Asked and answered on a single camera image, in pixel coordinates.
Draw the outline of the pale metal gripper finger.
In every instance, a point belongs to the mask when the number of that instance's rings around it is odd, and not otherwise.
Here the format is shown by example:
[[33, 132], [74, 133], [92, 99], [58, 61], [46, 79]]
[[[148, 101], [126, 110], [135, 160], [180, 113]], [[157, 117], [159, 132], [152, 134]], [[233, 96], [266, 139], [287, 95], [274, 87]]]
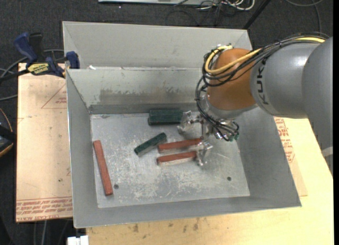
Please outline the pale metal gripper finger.
[[188, 132], [198, 122], [200, 122], [200, 118], [198, 115], [193, 114], [192, 111], [183, 112], [180, 123], [177, 126], [177, 131], [179, 134]]
[[197, 145], [196, 152], [197, 152], [197, 164], [199, 166], [204, 166], [207, 163], [207, 157], [210, 153], [210, 150], [213, 148], [213, 145], [209, 141], [200, 142]]

